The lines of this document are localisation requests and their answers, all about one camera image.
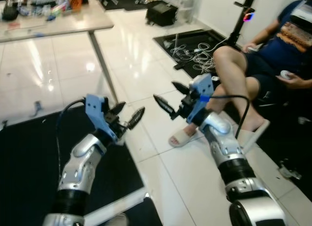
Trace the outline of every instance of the black shorts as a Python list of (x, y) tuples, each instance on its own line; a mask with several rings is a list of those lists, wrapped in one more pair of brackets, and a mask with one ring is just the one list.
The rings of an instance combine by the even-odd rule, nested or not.
[(252, 76), (260, 84), (258, 96), (253, 104), (265, 107), (285, 103), (287, 101), (287, 88), (276, 78), (276, 75), (280, 73), (259, 55), (244, 55), (247, 60), (246, 77)]

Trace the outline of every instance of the person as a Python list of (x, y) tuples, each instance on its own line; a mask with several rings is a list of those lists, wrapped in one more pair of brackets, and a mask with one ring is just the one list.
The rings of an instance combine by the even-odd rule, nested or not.
[[(215, 68), (221, 82), (214, 96), (244, 95), (253, 104), (261, 102), (263, 106), (269, 106), (284, 103), (288, 89), (312, 88), (312, 32), (291, 22), (291, 13), (301, 2), (298, 0), (288, 5), (272, 24), (242, 47), (242, 52), (228, 46), (214, 52)], [(249, 53), (250, 47), (256, 48), (265, 42), (267, 44), (258, 52)], [(279, 76), (282, 70), (290, 72), (289, 80)], [(220, 113), (229, 101), (242, 117), (247, 106), (242, 98), (212, 98), (206, 108)], [(242, 129), (261, 135), (268, 125), (268, 121), (251, 105)], [(195, 124), (190, 124), (176, 132), (169, 138), (170, 145), (184, 146), (196, 133), (196, 128)]]

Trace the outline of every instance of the white tiled floor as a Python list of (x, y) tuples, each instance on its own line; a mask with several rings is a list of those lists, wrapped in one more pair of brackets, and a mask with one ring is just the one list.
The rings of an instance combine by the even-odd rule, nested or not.
[[(115, 27), (96, 32), (117, 96), (128, 102), (121, 118), (146, 108), (142, 122), (126, 135), (130, 153), (165, 226), (229, 226), (224, 184), (203, 134), (172, 149), (169, 136), (186, 122), (171, 121), (152, 97), (160, 94), (177, 108), (182, 95), (170, 82), (190, 80), (173, 70), (175, 63), (152, 38), (201, 27), (148, 26), (145, 13), (109, 11)], [(112, 98), (86, 33), (0, 44), (0, 61), (0, 120), (30, 118), (38, 100), (47, 113), (87, 93)], [(257, 146), (248, 159), (282, 204), (290, 225), (311, 226), (311, 202), (280, 176), (276, 164)]]

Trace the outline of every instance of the dark blue shirt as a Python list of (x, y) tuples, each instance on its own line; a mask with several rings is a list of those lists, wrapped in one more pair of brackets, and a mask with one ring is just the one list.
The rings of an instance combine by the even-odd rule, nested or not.
[(299, 76), (312, 75), (311, 47), (312, 35), (295, 24), (291, 23), (291, 13), (302, 0), (295, 1), (288, 5), (278, 16), (280, 27), (267, 45), (260, 51), (262, 56), (271, 66), (276, 69), (278, 75), (281, 70), (288, 70)]

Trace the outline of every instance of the hand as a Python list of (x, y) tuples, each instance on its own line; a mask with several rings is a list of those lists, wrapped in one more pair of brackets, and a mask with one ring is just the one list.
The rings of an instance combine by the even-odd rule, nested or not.
[(283, 82), (289, 89), (303, 89), (306, 86), (306, 81), (293, 73), (288, 73), (287, 76), (290, 80), (287, 80), (281, 76), (276, 76), (281, 82)]
[(257, 47), (257, 45), (255, 44), (255, 43), (247, 43), (247, 44), (245, 44), (243, 47), (242, 47), (242, 52), (244, 52), (244, 53), (249, 53), (249, 50), (248, 50), (248, 48), (249, 47), (252, 47), (252, 48), (256, 48)]

